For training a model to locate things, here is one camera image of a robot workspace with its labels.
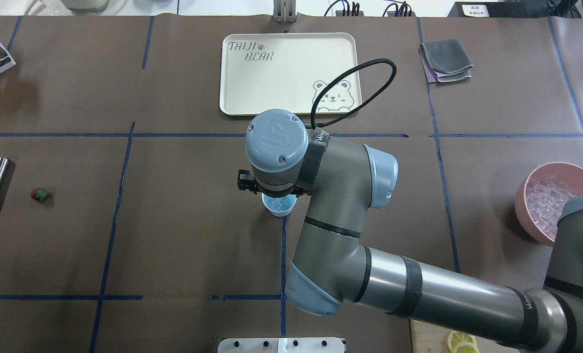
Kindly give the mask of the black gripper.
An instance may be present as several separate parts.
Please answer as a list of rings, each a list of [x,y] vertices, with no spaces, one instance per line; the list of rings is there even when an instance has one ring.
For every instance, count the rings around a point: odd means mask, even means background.
[[[238,170],[237,186],[238,190],[250,191],[254,194],[262,193],[269,197],[284,197],[287,195],[295,195],[296,197],[300,197],[301,195],[311,195],[309,190],[298,187],[296,185],[292,185],[291,187],[284,187],[282,190],[267,189],[258,183],[256,177],[249,170]]]

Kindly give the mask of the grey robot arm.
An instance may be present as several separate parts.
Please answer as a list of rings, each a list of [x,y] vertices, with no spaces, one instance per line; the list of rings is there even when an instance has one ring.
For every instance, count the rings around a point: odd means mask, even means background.
[[[239,189],[310,197],[285,286],[300,310],[332,316],[350,302],[525,353],[583,353],[583,195],[564,205],[544,285],[520,291],[361,242],[368,210],[395,190],[392,154],[308,132],[284,109],[256,115],[245,138]]]

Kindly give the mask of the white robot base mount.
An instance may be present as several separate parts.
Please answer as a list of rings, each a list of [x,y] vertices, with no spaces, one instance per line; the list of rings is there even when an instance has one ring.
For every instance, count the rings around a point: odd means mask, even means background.
[[[345,339],[338,337],[228,338],[218,353],[345,353]]]

